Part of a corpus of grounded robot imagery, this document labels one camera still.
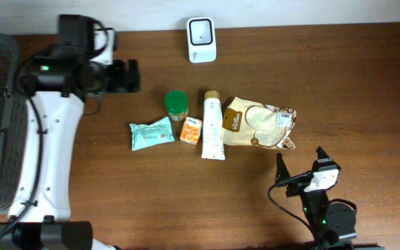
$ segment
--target white wall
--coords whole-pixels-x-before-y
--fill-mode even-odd
[[[0,0],[0,32],[55,33],[60,13],[118,31],[183,29],[203,15],[217,28],[400,22],[400,0]]]

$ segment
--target brown logo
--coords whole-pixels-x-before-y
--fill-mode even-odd
[[[232,108],[227,108],[224,113],[223,128],[231,132],[239,132],[242,116],[243,112],[237,112]]]

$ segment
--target jar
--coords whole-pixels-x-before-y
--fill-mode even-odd
[[[174,121],[181,121],[188,115],[188,98],[180,90],[169,92],[165,97],[165,105],[169,117]]]

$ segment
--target orange packet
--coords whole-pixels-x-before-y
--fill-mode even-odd
[[[201,120],[186,117],[181,130],[180,140],[190,144],[197,144],[200,139],[201,125]]]

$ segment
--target brown tabletop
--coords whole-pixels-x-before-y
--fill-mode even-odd
[[[292,107],[297,123],[282,151],[291,174],[311,169],[322,146],[342,167],[330,199],[358,206],[355,244],[400,249],[400,23],[216,30],[217,59],[188,60],[185,31],[119,34],[116,58],[138,59],[142,90],[103,96],[82,117],[70,176],[72,221],[123,249],[241,249],[312,240],[267,198],[276,153],[225,147],[226,160],[201,159],[201,144],[176,141],[131,151],[130,123],[163,118],[164,97],[182,90],[190,116],[203,94]],[[23,56],[55,36],[17,37]],[[96,108],[89,100],[86,112]],[[298,197],[273,196],[303,217]]]

